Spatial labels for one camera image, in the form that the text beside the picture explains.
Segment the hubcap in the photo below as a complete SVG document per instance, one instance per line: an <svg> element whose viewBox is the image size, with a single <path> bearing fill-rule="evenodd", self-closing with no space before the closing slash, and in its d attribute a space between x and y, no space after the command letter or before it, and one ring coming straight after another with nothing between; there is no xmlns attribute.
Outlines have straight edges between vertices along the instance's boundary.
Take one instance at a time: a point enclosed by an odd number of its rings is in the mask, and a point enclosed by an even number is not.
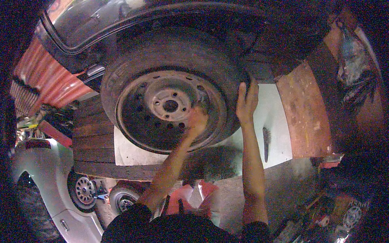
<svg viewBox="0 0 389 243"><path fill-rule="evenodd" d="M205 131L191 145L194 151L209 144L226 122L226 107L210 80L175 70L145 74L121 93L116 120L122 133L137 146L167 154L185 131L191 108L201 102L209 114Z"/></svg>
<svg viewBox="0 0 389 243"><path fill-rule="evenodd" d="M81 177L75 184L77 198L84 204L89 205L93 202L95 186L87 177Z"/></svg>

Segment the corrugated metal sheet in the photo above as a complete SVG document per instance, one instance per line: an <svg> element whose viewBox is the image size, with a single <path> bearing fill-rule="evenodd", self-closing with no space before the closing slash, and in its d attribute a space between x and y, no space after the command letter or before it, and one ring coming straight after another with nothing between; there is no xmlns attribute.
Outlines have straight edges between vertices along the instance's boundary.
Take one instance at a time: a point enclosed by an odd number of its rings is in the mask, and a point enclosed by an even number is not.
<svg viewBox="0 0 389 243"><path fill-rule="evenodd" d="M10 94L15 99L16 117L26 116L39 97L39 94L15 81L12 81Z"/></svg>
<svg viewBox="0 0 389 243"><path fill-rule="evenodd" d="M17 64L14 75L40 92L29 115L35 114L42 103L61 108L92 92L76 74L71 74L59 64L36 37Z"/></svg>

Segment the silver car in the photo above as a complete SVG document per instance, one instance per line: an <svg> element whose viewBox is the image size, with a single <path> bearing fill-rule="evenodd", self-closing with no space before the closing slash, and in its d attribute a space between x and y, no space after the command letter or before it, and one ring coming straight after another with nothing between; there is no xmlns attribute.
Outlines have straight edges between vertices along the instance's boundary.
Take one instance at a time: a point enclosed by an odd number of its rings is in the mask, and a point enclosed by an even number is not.
<svg viewBox="0 0 389 243"><path fill-rule="evenodd" d="M12 159L12 177L21 211L32 232L42 240L100 242L103 228L91 206L96 197L91 198L92 191L87 191L94 185L87 177L72 175L72 166L72 150L54 139L18 144ZM69 194L69 175L81 186L79 191L75 187L75 198ZM90 207L88 213L76 207L77 199Z"/></svg>

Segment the red object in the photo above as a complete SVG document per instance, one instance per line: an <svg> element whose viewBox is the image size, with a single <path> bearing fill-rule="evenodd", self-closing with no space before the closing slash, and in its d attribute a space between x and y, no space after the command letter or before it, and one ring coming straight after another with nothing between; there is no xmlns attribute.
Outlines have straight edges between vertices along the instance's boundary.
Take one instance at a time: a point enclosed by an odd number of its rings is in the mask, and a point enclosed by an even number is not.
<svg viewBox="0 0 389 243"><path fill-rule="evenodd" d="M72 145L72 140L65 136L63 133L58 131L52 125L50 125L47 121L43 120L38 125L39 130L49 135L53 139L55 139L58 143L62 144L65 147L70 147Z"/></svg>
<svg viewBox="0 0 389 243"><path fill-rule="evenodd" d="M323 169L323 168L329 169L329 168L332 168L332 167L337 167L339 164L340 164L340 161L339 162L321 163L319 165L319 168L320 169Z"/></svg>
<svg viewBox="0 0 389 243"><path fill-rule="evenodd" d="M76 76L57 62L34 37L16 65L14 75L25 84L39 90L39 97L28 115L39 111L42 103L61 108L92 92Z"/></svg>

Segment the car door handle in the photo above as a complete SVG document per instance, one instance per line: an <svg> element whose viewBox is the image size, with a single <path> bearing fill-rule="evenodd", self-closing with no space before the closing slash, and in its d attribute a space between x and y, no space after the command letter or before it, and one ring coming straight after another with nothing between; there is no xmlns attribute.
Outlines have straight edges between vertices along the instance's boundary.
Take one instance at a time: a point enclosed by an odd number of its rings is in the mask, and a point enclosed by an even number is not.
<svg viewBox="0 0 389 243"><path fill-rule="evenodd" d="M65 229L65 231L68 232L69 231L69 227L66 224L65 220L61 219L60 223L61 223L62 227Z"/></svg>

